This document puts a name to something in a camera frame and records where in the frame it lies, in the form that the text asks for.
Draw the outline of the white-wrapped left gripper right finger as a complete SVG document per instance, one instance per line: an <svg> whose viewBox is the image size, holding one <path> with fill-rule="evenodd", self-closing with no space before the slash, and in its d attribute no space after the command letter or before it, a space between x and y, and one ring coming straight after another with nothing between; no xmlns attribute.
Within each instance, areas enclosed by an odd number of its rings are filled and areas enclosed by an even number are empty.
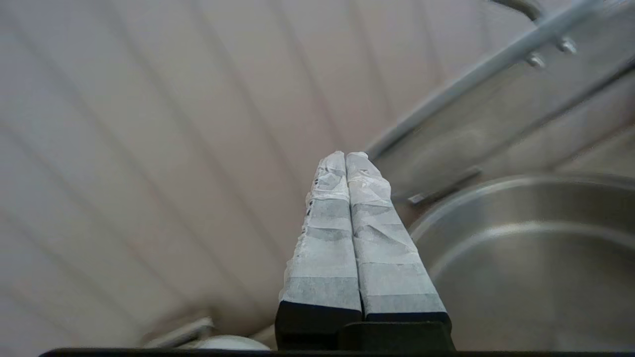
<svg viewBox="0 0 635 357"><path fill-rule="evenodd" d="M364 152L347 154L346 170L364 319L451 325L419 251L391 201L390 183Z"/></svg>

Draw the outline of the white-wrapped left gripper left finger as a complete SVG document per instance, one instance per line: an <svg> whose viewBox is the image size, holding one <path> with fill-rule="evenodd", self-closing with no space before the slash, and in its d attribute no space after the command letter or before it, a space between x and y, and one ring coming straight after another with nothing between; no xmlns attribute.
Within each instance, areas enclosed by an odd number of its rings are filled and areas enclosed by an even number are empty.
<svg viewBox="0 0 635 357"><path fill-rule="evenodd" d="M335 350L340 331L363 320L345 154L319 161L302 230L284 271L276 313L280 350Z"/></svg>

